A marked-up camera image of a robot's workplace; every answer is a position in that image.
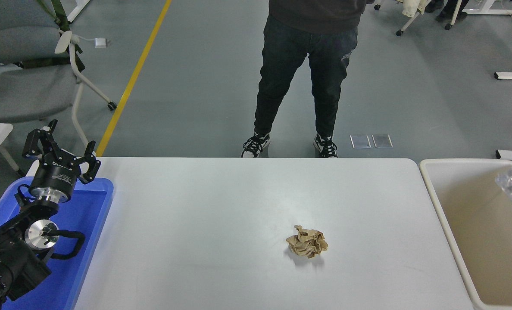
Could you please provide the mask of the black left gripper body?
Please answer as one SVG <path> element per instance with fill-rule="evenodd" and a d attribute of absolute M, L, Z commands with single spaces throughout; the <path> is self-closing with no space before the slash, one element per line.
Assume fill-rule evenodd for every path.
<path fill-rule="evenodd" d="M 68 202 L 80 175 L 79 165 L 70 165 L 75 157 L 76 155 L 67 150 L 61 150 L 59 154 L 48 152 L 42 155 L 39 167 L 29 186 L 29 194 L 41 197 L 53 192 L 61 202 Z"/>

